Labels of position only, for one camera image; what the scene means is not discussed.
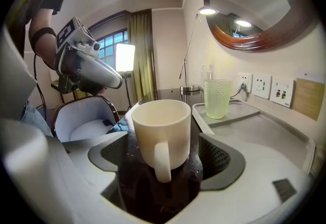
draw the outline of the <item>person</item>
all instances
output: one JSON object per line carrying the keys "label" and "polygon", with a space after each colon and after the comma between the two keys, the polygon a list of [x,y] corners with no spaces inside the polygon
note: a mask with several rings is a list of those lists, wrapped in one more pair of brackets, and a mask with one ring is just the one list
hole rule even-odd
{"label": "person", "polygon": [[[32,50],[50,69],[54,69],[56,35],[51,28],[51,19],[61,10],[62,3],[63,0],[26,0],[19,6],[7,27],[22,57],[24,57],[25,25],[31,22],[29,40]],[[52,136],[45,119],[28,101],[20,120],[36,126],[44,135]]]}

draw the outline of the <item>curtain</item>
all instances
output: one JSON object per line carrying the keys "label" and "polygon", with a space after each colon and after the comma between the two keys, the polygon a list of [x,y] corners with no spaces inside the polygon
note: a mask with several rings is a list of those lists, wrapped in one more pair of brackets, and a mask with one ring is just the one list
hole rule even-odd
{"label": "curtain", "polygon": [[151,11],[134,13],[128,21],[128,43],[135,46],[133,81],[137,101],[146,94],[151,98],[155,90],[151,14]]}

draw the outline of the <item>lamp arm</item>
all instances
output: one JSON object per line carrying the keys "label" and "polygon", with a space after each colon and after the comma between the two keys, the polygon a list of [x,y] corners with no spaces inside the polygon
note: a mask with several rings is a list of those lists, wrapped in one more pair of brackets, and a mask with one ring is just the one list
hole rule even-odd
{"label": "lamp arm", "polygon": [[186,61],[186,58],[187,58],[187,54],[188,54],[188,50],[189,50],[189,46],[190,46],[190,42],[192,40],[192,37],[193,37],[193,33],[194,33],[194,29],[195,29],[195,25],[196,25],[196,21],[197,21],[197,18],[198,18],[198,13],[196,14],[196,18],[195,18],[195,22],[194,22],[194,26],[193,26],[193,31],[190,35],[190,39],[189,39],[189,42],[188,42],[188,47],[187,47],[187,51],[184,55],[184,58],[183,58],[183,64],[182,64],[182,67],[181,67],[181,71],[180,71],[180,74],[179,74],[179,79],[181,79],[181,75],[182,75],[182,70],[183,70],[183,67],[184,67],[184,64],[185,64],[185,61]]}

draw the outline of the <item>table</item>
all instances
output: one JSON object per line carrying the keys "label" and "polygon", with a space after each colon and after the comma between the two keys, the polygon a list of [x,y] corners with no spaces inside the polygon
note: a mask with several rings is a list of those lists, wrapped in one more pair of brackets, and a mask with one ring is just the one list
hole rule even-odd
{"label": "table", "polygon": [[143,103],[161,99],[184,101],[192,108],[193,104],[203,102],[203,92],[192,96],[181,95],[179,89],[148,93],[108,132],[128,131],[128,153],[117,176],[124,209],[154,223],[165,223],[185,208],[197,196],[203,179],[203,167],[198,158],[198,135],[201,131],[193,117],[189,157],[182,166],[171,171],[170,183],[159,183],[154,169],[143,161],[131,113]]}

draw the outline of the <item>person's arm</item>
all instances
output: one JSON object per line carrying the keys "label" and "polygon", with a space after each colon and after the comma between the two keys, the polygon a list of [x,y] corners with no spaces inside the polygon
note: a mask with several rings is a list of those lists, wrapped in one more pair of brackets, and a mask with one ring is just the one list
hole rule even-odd
{"label": "person's arm", "polygon": [[[43,27],[51,27],[51,17],[53,10],[40,9],[32,18],[29,39]],[[56,38],[51,34],[44,34],[35,44],[35,53],[52,69],[56,56]]]}

